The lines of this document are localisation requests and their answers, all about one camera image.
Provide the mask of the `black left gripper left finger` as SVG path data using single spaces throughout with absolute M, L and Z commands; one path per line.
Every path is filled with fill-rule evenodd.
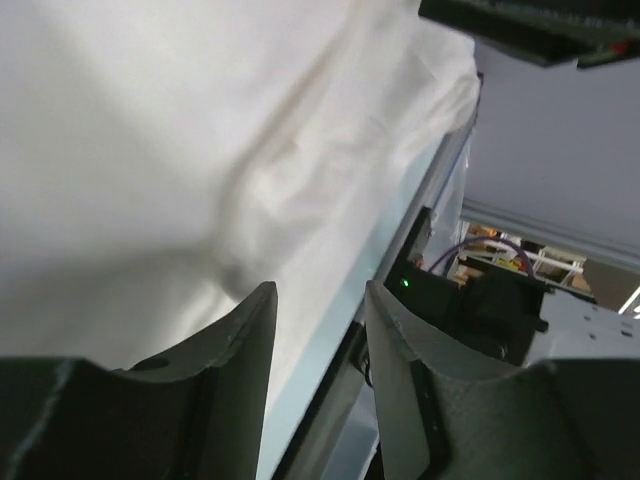
M 1 362 L 5 479 L 252 479 L 278 295 L 231 312 L 128 370 L 73 357 Z

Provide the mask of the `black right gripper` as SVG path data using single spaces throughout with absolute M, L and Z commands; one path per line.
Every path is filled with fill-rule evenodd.
M 580 70 L 639 58 L 639 3 L 423 0 L 418 15 L 538 66 Z

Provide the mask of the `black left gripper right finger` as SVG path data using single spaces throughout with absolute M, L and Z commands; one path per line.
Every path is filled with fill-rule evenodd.
M 365 292 L 389 479 L 635 479 L 639 363 L 516 367 L 427 324 L 383 285 Z

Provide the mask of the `white t shirt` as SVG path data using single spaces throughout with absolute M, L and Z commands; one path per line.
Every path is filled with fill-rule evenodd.
M 290 370 L 474 43 L 414 1 L 5 1 L 1 351 L 124 367 L 258 283 Z

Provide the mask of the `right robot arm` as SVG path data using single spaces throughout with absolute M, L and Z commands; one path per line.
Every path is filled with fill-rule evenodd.
M 538 66 L 587 70 L 639 57 L 636 1 L 423 1 L 418 14 Z M 534 276 L 490 268 L 463 286 L 409 264 L 386 284 L 415 315 L 486 356 L 526 367 L 547 359 L 639 366 L 639 327 Z

